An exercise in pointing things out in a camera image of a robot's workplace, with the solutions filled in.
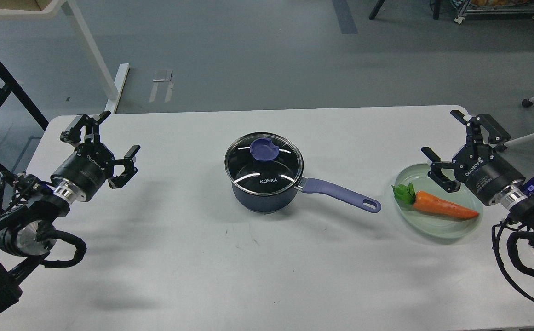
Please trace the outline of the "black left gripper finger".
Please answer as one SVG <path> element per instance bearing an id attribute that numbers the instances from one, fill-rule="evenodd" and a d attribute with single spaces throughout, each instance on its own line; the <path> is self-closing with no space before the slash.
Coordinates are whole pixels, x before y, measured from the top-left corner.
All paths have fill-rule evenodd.
<path id="1" fill-rule="evenodd" d="M 140 145 L 133 145 L 122 159 L 111 159 L 107 162 L 107 182 L 111 189 L 124 187 L 136 175 L 136 154 L 140 149 Z M 114 175 L 116 167 L 122 167 L 122 173 Z"/>
<path id="2" fill-rule="evenodd" d="M 99 115 L 78 114 L 66 130 L 61 132 L 59 140 L 78 148 L 82 144 L 101 144 L 99 126 L 111 115 L 103 111 Z"/>

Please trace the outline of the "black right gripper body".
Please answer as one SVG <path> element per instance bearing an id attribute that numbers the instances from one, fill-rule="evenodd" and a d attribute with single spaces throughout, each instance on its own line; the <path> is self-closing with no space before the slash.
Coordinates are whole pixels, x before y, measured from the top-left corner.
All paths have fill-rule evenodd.
<path id="1" fill-rule="evenodd" d="M 494 197 L 508 186 L 522 184 L 522 175 L 488 144 L 464 145 L 452 161 L 456 180 L 463 183 L 485 206 L 495 205 Z"/>

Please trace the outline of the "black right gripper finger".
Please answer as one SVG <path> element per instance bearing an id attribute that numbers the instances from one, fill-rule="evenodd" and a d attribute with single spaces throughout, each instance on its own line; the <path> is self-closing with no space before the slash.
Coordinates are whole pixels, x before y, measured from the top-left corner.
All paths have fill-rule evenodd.
<path id="1" fill-rule="evenodd" d="M 441 158 L 430 148 L 422 147 L 421 151 L 430 161 L 430 170 L 427 175 L 437 185 L 439 185 L 447 193 L 454 193 L 459 191 L 460 182 L 458 180 L 449 179 L 442 171 L 445 169 L 456 170 L 456 164 L 453 162 L 442 161 Z"/>
<path id="2" fill-rule="evenodd" d="M 495 145 L 494 149 L 498 152 L 508 148 L 505 143 L 511 139 L 511 135 L 491 115 L 479 114 L 468 120 L 458 110 L 450 111 L 450 115 L 465 126 L 465 148 L 476 149 L 479 145 Z"/>

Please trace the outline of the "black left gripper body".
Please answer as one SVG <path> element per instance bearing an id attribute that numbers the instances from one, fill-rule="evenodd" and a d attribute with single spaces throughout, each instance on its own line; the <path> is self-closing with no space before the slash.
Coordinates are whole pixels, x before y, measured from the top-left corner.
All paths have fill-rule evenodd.
<path id="1" fill-rule="evenodd" d="M 81 193 L 80 201 L 88 202 L 113 175 L 111 163 L 114 155 L 101 142 L 79 144 L 74 152 L 51 175 L 53 184 L 63 180 L 73 184 Z"/>

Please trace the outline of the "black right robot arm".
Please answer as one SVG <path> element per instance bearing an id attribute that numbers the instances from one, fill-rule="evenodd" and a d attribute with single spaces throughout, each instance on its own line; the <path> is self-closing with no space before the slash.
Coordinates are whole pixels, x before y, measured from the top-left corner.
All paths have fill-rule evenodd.
<path id="1" fill-rule="evenodd" d="M 500 239 L 508 229 L 510 262 L 517 271 L 534 278 L 534 177 L 526 180 L 500 155 L 511 137 L 491 115 L 466 117 L 458 110 L 450 114 L 465 126 L 465 144 L 451 161 L 442 161 L 431 148 L 423 147 L 430 161 L 429 177 L 448 193 L 464 185 L 483 205 L 501 205 L 508 210 L 508 216 L 492 226 L 494 257 L 508 283 L 534 302 L 534 297 L 513 281 L 500 255 Z"/>

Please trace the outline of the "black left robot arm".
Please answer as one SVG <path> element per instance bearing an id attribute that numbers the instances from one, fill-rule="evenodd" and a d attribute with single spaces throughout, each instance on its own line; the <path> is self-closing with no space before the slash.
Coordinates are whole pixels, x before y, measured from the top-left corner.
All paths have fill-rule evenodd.
<path id="1" fill-rule="evenodd" d="M 22 295 L 20 284 L 38 266 L 71 268 L 86 254 L 83 239 L 57 230 L 54 221 L 67 216 L 74 202 L 88 202 L 108 183 L 121 188 L 137 173 L 133 145 L 121 159 L 101 142 L 99 126 L 111 115 L 77 115 L 59 136 L 73 146 L 72 154 L 54 171 L 48 182 L 19 172 L 0 174 L 14 190 L 11 202 L 0 211 L 0 314 Z"/>

